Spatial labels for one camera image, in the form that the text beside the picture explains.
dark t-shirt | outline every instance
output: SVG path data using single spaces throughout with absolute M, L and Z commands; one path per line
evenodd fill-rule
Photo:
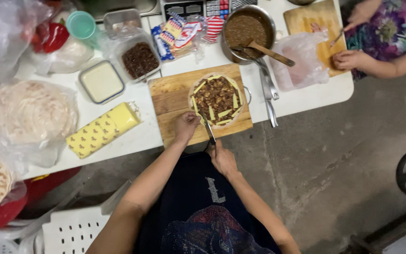
M 277 253 L 204 152 L 181 157 L 142 223 L 135 253 Z

cooked meat filling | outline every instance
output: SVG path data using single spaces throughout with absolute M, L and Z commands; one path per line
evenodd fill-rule
M 204 110 L 206 118 L 216 124 L 218 122 L 233 119 L 231 115 L 241 107 L 239 92 L 233 87 L 233 85 L 224 77 L 219 77 L 217 79 L 203 79 L 200 81 L 197 87 L 200 87 L 201 84 L 205 83 L 200 90 L 191 96 L 195 97 L 195 103 L 200 110 Z M 234 107 L 233 94 L 236 94 L 236 100 L 238 107 Z M 211 119 L 211 114 L 209 112 L 209 106 L 212 107 L 214 112 L 215 120 Z M 222 117 L 219 117 L 219 113 L 225 112 L 227 110 L 231 111 Z

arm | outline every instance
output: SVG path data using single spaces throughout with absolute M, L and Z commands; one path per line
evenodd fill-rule
M 173 143 L 132 183 L 87 254 L 132 253 L 143 216 L 161 194 L 199 123 L 194 112 L 178 118 Z
M 351 70 L 357 68 L 377 78 L 395 78 L 406 74 L 406 54 L 390 62 L 375 60 L 360 51 L 342 51 L 333 56 L 338 69 Z
M 382 0 L 365 0 L 355 5 L 355 8 L 352 10 L 352 14 L 347 20 L 349 24 L 344 28 L 344 32 L 349 31 L 359 24 L 369 22 L 371 17 L 380 7 L 381 3 Z
M 296 244 L 283 222 L 275 215 L 270 207 L 247 183 L 237 170 L 234 154 L 222 147 L 222 141 L 217 140 L 211 150 L 212 163 L 216 169 L 226 177 L 237 195 L 245 205 L 247 211 L 255 216 L 273 237 L 283 254 L 300 254 Z

cutting board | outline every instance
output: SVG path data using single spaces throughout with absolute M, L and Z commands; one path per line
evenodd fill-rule
M 174 124 L 178 116 L 186 111 L 191 111 L 188 104 L 189 89 L 192 84 L 211 72 L 219 72 L 227 75 L 237 82 L 240 91 L 244 93 L 244 85 L 240 77 L 239 65 L 227 64 L 198 71 L 185 72 L 177 75 L 152 79 L 149 81 L 150 93 L 153 99 L 157 122 L 161 130 L 164 147 L 171 144 L 175 137 Z M 212 130 L 216 138 L 245 131 L 253 127 L 249 106 L 245 104 L 242 113 L 233 124 L 226 128 Z M 209 140 L 209 136 L 203 125 L 199 125 L 189 145 Z
M 346 72 L 336 70 L 331 61 L 332 55 L 347 49 L 344 37 L 341 37 L 330 48 L 330 42 L 336 39 L 341 30 L 333 0 L 325 0 L 288 10 L 283 15 L 290 35 L 299 32 L 313 32 L 311 29 L 311 23 L 313 22 L 318 23 L 319 26 L 326 26 L 328 28 L 329 39 L 326 42 L 318 44 L 317 54 L 319 60 L 324 63 L 325 67 L 330 68 L 328 71 L 330 77 Z

saucepan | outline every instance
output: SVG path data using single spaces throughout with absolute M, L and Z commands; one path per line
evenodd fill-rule
M 228 57 L 229 60 L 231 60 L 234 63 L 238 63 L 241 65 L 246 65 L 252 63 L 252 60 L 248 58 L 247 56 L 242 56 L 238 52 L 230 49 L 228 44 L 226 43 L 226 24 L 230 22 L 231 19 L 233 19 L 236 16 L 240 15 L 250 15 L 250 16 L 257 16 L 258 19 L 262 21 L 262 25 L 266 29 L 266 46 L 265 48 L 267 49 L 272 49 L 274 42 L 275 42 L 275 35 L 276 35 L 276 28 L 275 28 L 275 23 L 272 19 L 272 17 L 261 7 L 253 4 L 246 4 L 240 8 L 235 9 L 234 11 L 231 12 L 231 14 L 228 16 L 226 19 L 226 22 L 223 25 L 222 29 L 222 50 L 223 54 Z
M 277 89 L 275 88 L 274 84 L 272 83 L 272 78 L 270 77 L 270 72 L 265 64 L 263 57 L 264 54 L 261 53 L 257 58 L 251 58 L 250 56 L 243 54 L 242 51 L 234 51 L 232 50 L 227 42 L 226 42 L 226 25 L 236 16 L 239 15 L 250 15 L 250 16 L 257 16 L 259 20 L 261 20 L 261 24 L 266 30 L 266 45 L 264 46 L 267 49 L 272 49 L 274 42 L 275 42 L 275 35 L 276 35 L 276 28 L 275 23 L 272 17 L 261 7 L 257 5 L 247 4 L 244 5 L 236 10 L 234 10 L 227 18 L 225 24 L 223 25 L 222 29 L 222 51 L 223 54 L 232 62 L 238 63 L 240 65 L 250 64 L 255 62 L 259 67 L 259 73 L 261 78 L 262 84 L 262 91 L 264 93 L 264 98 L 266 101 L 266 108 L 269 119 L 271 121 L 272 127 L 276 127 L 278 125 L 277 118 L 275 117 L 275 110 L 272 106 L 271 99 L 277 100 L 279 99 Z

